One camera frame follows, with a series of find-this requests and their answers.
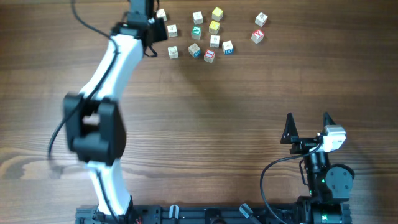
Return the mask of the wooden block green top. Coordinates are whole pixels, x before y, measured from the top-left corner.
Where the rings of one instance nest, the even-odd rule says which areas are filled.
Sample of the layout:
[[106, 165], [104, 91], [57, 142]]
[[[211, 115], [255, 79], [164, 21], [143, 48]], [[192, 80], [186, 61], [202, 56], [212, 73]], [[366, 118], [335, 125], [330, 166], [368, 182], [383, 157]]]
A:
[[192, 31], [191, 31], [192, 38], [196, 39], [196, 40], [200, 40], [201, 31], [202, 31], [201, 27], [193, 26]]

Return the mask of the wooden block blue D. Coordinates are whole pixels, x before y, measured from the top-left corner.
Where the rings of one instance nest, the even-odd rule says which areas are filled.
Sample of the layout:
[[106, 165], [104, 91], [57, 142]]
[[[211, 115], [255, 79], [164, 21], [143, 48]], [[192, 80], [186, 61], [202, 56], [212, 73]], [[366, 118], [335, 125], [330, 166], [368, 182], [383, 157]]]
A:
[[234, 52], [232, 41], [223, 42], [222, 49], [225, 55], [232, 54]]

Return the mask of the wooden block green side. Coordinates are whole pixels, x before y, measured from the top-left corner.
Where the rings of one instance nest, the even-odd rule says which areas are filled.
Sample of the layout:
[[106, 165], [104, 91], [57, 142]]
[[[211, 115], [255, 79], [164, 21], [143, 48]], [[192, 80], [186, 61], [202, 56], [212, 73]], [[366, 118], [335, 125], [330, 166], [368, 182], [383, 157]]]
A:
[[210, 38], [210, 47], [218, 48], [220, 45], [220, 37], [218, 35], [212, 35]]

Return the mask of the wooden block red 9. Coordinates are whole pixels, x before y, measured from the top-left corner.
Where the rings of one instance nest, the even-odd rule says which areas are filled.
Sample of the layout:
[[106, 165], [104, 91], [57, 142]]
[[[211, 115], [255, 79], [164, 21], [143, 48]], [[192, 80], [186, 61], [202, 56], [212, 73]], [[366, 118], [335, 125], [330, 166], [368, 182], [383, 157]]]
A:
[[259, 27], [263, 27], [264, 24], [267, 22], [267, 18], [268, 16], [266, 14], [264, 14], [263, 12], [260, 12], [255, 19], [255, 23], [259, 26]]

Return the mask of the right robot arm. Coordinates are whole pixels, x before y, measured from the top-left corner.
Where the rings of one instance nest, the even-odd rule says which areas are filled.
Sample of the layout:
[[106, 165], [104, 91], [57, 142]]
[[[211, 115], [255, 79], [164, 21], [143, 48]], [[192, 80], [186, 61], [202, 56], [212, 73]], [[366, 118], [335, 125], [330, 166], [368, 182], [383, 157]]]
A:
[[323, 130], [314, 138], [301, 138], [292, 113], [287, 114], [280, 142], [290, 144], [291, 155], [300, 155], [303, 183], [310, 195], [294, 203], [295, 223], [352, 223], [347, 201], [353, 188], [354, 170], [344, 164], [331, 164], [328, 154], [346, 140], [345, 129], [328, 113], [323, 115]]

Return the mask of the wooden block red X top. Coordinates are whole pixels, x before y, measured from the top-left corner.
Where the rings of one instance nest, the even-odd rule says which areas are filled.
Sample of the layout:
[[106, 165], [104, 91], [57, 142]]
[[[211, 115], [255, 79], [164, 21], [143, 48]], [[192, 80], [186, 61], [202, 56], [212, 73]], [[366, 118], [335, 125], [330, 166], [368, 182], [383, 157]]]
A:
[[263, 40], [263, 38], [264, 38], [264, 32], [260, 29], [254, 31], [251, 36], [251, 40], [255, 44], [258, 44], [259, 42], [261, 42]]

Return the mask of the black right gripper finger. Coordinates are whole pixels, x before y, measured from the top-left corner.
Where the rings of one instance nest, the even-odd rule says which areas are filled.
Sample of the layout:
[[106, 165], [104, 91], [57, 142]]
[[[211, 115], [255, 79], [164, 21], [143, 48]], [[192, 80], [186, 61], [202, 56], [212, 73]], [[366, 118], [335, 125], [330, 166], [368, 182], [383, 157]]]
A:
[[285, 128], [282, 133], [280, 140], [281, 144], [295, 144], [300, 142], [299, 134], [295, 125], [294, 117], [292, 113], [287, 114]]
[[328, 112], [324, 112], [324, 114], [323, 114], [323, 126], [329, 126], [329, 125], [336, 125], [336, 123], [333, 121], [333, 119], [328, 114]]

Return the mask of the wooden block plain back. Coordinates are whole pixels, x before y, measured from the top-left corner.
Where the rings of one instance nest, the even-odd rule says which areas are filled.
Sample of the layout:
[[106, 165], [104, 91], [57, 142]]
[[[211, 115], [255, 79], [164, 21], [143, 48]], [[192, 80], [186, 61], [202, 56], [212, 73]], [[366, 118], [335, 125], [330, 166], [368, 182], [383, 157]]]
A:
[[195, 25], [203, 23], [203, 15], [202, 15], [201, 11], [193, 13], [193, 22]]

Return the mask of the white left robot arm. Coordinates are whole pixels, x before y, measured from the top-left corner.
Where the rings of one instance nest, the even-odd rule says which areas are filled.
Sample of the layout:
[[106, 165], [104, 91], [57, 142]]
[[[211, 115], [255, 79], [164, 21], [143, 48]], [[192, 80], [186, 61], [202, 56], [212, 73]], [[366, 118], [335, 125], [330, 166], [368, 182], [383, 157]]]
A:
[[108, 48], [90, 81], [63, 99], [68, 148], [84, 162], [98, 198], [97, 207], [77, 209], [77, 223], [139, 223], [121, 170], [126, 130], [119, 100], [146, 49], [167, 40], [158, 8], [158, 1], [131, 1], [127, 19], [105, 35]]

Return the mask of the wooden block red side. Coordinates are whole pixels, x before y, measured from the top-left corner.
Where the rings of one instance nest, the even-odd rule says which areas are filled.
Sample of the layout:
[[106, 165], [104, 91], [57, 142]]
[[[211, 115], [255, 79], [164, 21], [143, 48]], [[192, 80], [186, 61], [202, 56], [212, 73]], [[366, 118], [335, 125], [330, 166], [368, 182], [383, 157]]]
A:
[[169, 58], [175, 59], [178, 58], [178, 49], [176, 46], [172, 46], [168, 48]]

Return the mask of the wooden block yellow top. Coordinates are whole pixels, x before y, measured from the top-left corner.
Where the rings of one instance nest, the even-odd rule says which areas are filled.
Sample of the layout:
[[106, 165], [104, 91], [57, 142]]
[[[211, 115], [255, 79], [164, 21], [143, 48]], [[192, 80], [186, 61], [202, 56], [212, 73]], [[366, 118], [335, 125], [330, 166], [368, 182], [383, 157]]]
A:
[[217, 21], [211, 21], [209, 25], [209, 33], [212, 35], [217, 35], [220, 30], [220, 23]]

